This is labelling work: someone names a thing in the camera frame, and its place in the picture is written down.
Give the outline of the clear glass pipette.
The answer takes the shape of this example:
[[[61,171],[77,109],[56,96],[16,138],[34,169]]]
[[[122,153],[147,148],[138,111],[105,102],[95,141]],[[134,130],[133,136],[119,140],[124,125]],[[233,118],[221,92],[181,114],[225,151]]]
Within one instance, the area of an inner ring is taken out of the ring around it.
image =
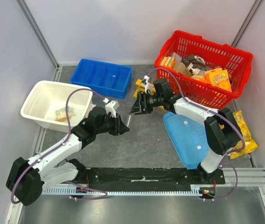
[[[107,87],[108,88],[112,88],[112,85],[114,83],[114,80],[115,80],[115,75],[109,75],[108,78],[107,78]]]

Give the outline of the tan rubber band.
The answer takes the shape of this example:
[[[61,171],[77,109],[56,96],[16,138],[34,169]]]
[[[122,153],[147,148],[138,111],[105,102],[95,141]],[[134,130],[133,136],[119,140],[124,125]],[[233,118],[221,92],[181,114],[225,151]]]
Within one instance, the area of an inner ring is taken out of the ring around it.
[[[57,122],[65,122],[65,121],[67,121],[67,119],[71,119],[71,116],[69,116],[68,118],[67,117],[56,118],[55,121],[57,121]]]

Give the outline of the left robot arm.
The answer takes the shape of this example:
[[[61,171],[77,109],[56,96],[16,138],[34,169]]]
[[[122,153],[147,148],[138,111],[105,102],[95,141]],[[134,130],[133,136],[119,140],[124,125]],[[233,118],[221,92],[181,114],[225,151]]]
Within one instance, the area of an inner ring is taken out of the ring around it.
[[[11,202],[28,206],[43,191],[57,184],[71,180],[82,183],[86,172],[75,162],[67,162],[60,167],[57,164],[91,144],[99,134],[119,136],[129,130],[119,114],[112,116],[104,108],[94,107],[87,118],[52,147],[29,159],[19,157],[13,162],[6,182],[6,187],[11,191]]]

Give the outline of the yellow Lays chips bag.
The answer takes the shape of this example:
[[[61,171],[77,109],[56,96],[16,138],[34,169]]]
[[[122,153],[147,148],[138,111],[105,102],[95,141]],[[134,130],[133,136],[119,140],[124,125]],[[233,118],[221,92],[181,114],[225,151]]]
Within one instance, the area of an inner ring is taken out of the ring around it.
[[[245,122],[242,112],[237,111],[237,112],[234,112],[233,115],[243,134],[243,139],[245,141],[245,148],[241,151],[230,153],[230,159],[235,159],[239,156],[252,153],[258,148],[258,144],[252,138],[251,132]]]

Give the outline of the clear bag of swabs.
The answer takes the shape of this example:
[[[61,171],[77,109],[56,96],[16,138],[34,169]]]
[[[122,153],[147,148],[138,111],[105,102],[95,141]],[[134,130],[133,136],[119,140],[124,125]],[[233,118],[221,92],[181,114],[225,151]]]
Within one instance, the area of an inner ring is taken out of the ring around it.
[[[63,107],[63,108],[55,111],[56,118],[67,117],[66,112],[68,112],[68,117],[69,116],[71,116],[71,117],[75,116],[74,108],[71,106],[67,106],[67,107]]]

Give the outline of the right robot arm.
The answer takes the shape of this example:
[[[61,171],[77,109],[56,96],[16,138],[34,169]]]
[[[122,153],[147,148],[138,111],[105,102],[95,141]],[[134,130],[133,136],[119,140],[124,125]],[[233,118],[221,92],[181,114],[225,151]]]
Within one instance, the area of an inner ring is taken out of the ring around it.
[[[233,113],[228,108],[221,110],[203,106],[183,94],[175,94],[165,78],[149,82],[149,76],[141,81],[144,91],[139,91],[130,113],[134,115],[149,114],[155,107],[162,106],[165,110],[182,115],[199,123],[205,128],[209,150],[199,163],[198,181],[209,183],[221,163],[224,155],[242,138]]]

